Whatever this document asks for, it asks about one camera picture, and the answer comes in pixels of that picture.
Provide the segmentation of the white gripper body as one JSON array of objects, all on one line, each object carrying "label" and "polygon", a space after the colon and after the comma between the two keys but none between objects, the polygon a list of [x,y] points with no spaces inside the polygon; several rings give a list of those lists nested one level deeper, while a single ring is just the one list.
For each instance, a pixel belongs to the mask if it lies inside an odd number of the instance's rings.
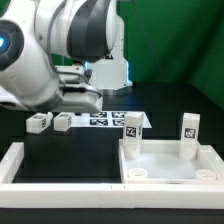
[{"label": "white gripper body", "polygon": [[64,88],[63,100],[54,112],[95,113],[102,110],[101,93],[85,82],[90,78],[90,71],[86,72],[82,65],[58,65],[56,70]]}]

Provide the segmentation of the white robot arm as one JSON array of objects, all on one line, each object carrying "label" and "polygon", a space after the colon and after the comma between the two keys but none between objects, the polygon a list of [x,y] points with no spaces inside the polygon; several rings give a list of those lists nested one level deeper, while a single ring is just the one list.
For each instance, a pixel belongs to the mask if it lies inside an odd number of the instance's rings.
[{"label": "white robot arm", "polygon": [[132,86],[117,0],[10,0],[0,16],[0,106],[92,113]]}]

